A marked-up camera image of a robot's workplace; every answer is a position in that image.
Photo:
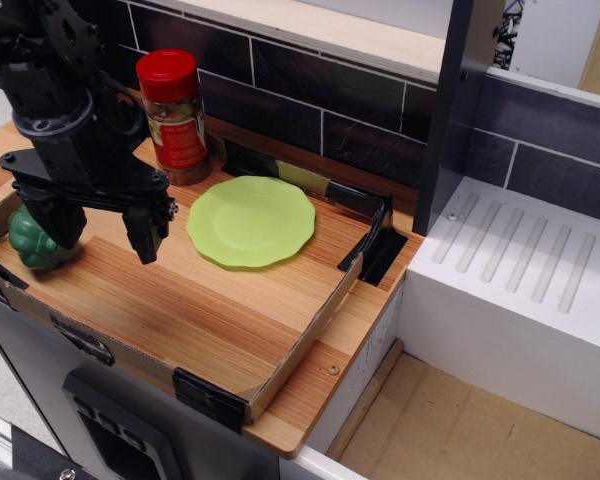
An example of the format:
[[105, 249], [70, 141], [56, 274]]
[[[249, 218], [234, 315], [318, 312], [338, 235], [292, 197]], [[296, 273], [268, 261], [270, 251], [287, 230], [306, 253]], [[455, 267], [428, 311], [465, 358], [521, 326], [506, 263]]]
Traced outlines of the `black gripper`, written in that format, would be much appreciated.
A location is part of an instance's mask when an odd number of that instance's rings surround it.
[[132, 248], [143, 265], [157, 260], [176, 213], [166, 176], [136, 158], [124, 136], [96, 116], [91, 93], [75, 106], [13, 111], [17, 131], [30, 150], [0, 158], [29, 214], [61, 248], [72, 249], [87, 224], [84, 207], [123, 213]]

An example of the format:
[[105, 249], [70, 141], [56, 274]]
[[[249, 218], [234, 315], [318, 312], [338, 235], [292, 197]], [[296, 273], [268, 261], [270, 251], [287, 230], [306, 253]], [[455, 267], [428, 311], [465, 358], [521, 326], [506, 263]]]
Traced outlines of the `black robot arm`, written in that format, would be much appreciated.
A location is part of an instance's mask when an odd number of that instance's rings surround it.
[[97, 25], [67, 1], [0, 1], [0, 89], [32, 147], [0, 158], [34, 220], [74, 247], [88, 208], [118, 212], [152, 263], [177, 207], [169, 180], [133, 151], [148, 135], [128, 89], [100, 69]]

